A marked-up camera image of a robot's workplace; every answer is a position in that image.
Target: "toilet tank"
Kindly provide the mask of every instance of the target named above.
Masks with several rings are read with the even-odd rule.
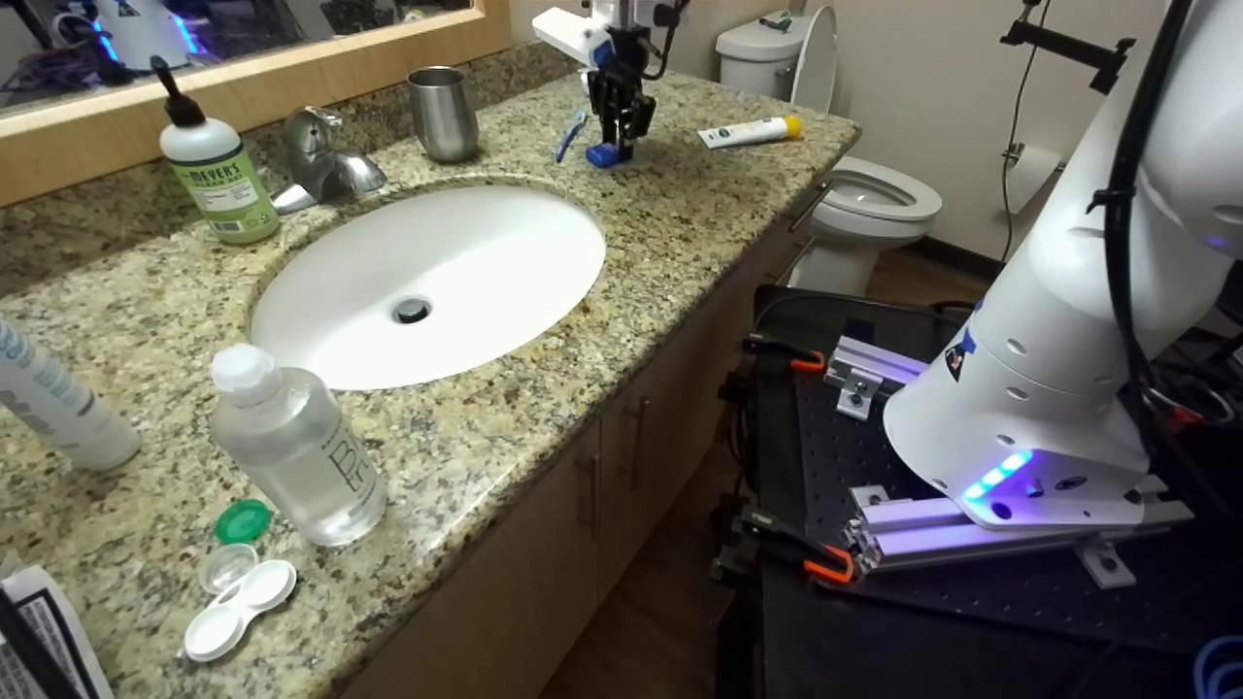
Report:
[[[806,17],[762,17],[716,41],[720,82],[743,94],[788,99],[806,41]]]

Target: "green cap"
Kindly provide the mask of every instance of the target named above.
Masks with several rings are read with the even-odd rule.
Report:
[[[242,498],[219,517],[219,546],[256,546],[273,525],[273,511],[263,500]]]

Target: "plastic bottle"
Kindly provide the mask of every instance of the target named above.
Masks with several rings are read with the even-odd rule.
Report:
[[[226,244],[256,244],[278,230],[268,187],[244,157],[242,138],[177,94],[163,59],[151,59],[156,80],[167,90],[159,152],[171,160],[177,184],[194,197],[199,213]]]
[[[256,346],[229,346],[208,360],[208,376],[208,437],[287,525],[318,548],[374,533],[386,517],[386,477],[316,373],[274,366]]]
[[[141,452],[136,433],[107,406],[5,319],[0,406],[76,469],[116,469]]]

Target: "white sink basin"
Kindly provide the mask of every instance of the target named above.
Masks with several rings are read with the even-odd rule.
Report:
[[[430,191],[303,248],[263,288],[252,342],[329,389],[422,384],[538,338],[602,262],[602,230],[554,194]]]

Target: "toilet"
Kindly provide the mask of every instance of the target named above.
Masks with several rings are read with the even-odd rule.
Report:
[[[762,17],[716,41],[722,86],[830,111],[835,99],[835,17]],[[826,194],[806,218],[806,252],[788,288],[862,294],[884,248],[911,244],[932,230],[941,194],[892,166],[844,157],[826,177]]]

